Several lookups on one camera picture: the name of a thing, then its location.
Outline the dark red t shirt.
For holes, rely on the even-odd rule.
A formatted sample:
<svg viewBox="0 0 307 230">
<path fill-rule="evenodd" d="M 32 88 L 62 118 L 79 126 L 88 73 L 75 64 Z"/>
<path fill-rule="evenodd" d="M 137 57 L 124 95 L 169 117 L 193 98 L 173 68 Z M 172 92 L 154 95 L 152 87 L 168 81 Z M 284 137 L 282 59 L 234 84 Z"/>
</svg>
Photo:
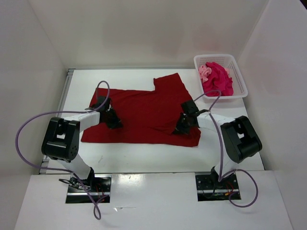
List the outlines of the dark red t shirt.
<svg viewBox="0 0 307 230">
<path fill-rule="evenodd" d="M 167 144 L 196 147 L 201 131 L 193 127 L 189 134 L 174 134 L 183 112 L 181 104 L 192 99 L 180 75 L 174 73 L 153 80 L 154 91 L 98 89 L 98 95 L 109 96 L 123 126 L 109 129 L 106 124 L 83 132 L 82 142 Z"/>
</svg>

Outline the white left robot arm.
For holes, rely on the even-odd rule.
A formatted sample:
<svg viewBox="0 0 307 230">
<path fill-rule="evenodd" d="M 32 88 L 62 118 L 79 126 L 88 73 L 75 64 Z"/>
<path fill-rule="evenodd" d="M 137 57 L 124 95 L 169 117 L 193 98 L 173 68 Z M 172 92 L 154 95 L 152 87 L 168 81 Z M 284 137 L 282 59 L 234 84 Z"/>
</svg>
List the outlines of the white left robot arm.
<svg viewBox="0 0 307 230">
<path fill-rule="evenodd" d="M 95 188 L 94 170 L 79 155 L 80 133 L 99 124 L 109 129 L 122 128 L 123 124 L 112 107 L 110 98 L 99 96 L 85 113 L 66 118 L 53 117 L 47 126 L 41 151 L 50 159 L 58 161 L 65 169 L 74 172 L 79 187 L 89 192 Z"/>
</svg>

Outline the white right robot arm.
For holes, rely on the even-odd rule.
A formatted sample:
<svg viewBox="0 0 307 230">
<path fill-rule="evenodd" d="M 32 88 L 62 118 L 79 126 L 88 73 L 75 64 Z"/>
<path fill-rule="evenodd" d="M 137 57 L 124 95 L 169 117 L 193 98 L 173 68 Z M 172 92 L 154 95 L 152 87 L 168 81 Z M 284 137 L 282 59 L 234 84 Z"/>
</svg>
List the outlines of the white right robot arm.
<svg viewBox="0 0 307 230">
<path fill-rule="evenodd" d="M 193 100 L 181 104 L 183 110 L 177 121 L 175 134 L 189 134 L 194 128 L 215 131 L 220 141 L 220 162 L 211 169 L 213 187 L 222 188 L 227 178 L 237 171 L 238 164 L 262 150 L 262 143 L 246 116 L 237 118 L 199 110 Z"/>
</svg>

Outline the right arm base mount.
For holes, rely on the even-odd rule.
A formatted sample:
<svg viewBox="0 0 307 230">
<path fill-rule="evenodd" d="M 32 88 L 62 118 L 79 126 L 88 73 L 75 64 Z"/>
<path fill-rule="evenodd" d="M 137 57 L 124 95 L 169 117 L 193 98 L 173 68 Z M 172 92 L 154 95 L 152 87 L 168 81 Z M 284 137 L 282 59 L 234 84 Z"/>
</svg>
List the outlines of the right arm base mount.
<svg viewBox="0 0 307 230">
<path fill-rule="evenodd" d="M 220 184 L 215 184 L 209 172 L 195 174 L 198 201 L 224 201 L 229 196 L 241 200 L 237 177 L 232 174 Z"/>
</svg>

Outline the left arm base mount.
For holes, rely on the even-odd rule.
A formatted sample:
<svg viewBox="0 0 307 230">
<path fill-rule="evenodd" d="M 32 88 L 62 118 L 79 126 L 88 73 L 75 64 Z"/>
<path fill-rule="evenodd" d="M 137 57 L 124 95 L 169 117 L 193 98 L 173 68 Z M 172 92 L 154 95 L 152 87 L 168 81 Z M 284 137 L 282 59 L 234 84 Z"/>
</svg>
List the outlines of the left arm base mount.
<svg viewBox="0 0 307 230">
<path fill-rule="evenodd" d="M 96 174 L 95 179 L 96 181 L 92 188 L 88 184 L 85 184 L 86 190 L 95 202 L 110 203 L 112 175 Z M 69 180 L 59 179 L 59 181 L 68 185 L 66 204 L 85 204 L 92 202 L 77 179 L 71 177 Z"/>
</svg>

